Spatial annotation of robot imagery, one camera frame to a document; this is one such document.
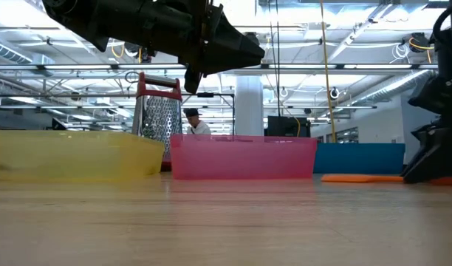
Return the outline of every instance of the yellow pole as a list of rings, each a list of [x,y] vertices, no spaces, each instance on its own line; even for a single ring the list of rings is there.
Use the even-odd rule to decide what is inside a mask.
[[[328,52],[326,51],[326,23],[324,22],[324,0],[321,0],[321,31],[323,32],[324,71],[326,73],[326,91],[328,95],[329,118],[331,119],[332,142],[336,143],[335,119],[332,114],[332,102],[329,90]]]

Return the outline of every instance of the white shirt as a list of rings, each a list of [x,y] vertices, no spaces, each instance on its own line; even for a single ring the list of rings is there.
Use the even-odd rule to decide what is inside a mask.
[[[211,134],[210,127],[203,121],[200,121],[196,128],[189,126],[187,134]]]

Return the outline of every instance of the person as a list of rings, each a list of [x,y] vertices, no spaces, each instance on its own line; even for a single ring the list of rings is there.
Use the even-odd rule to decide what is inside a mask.
[[[198,109],[185,109],[183,112],[190,124],[187,134],[211,134],[210,127],[199,119]]]

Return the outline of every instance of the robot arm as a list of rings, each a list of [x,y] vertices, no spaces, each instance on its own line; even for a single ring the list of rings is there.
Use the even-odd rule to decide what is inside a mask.
[[[187,67],[185,89],[196,93],[202,77],[261,63],[254,35],[227,21],[208,0],[43,0],[47,14],[104,52],[110,38],[175,55]]]

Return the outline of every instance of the translucent bin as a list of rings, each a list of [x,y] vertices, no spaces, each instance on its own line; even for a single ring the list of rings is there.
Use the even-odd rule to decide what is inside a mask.
[[[176,134],[171,145],[172,172],[178,180],[309,179],[317,141]]]
[[[163,143],[121,132],[0,131],[0,180],[122,181],[160,171]]]

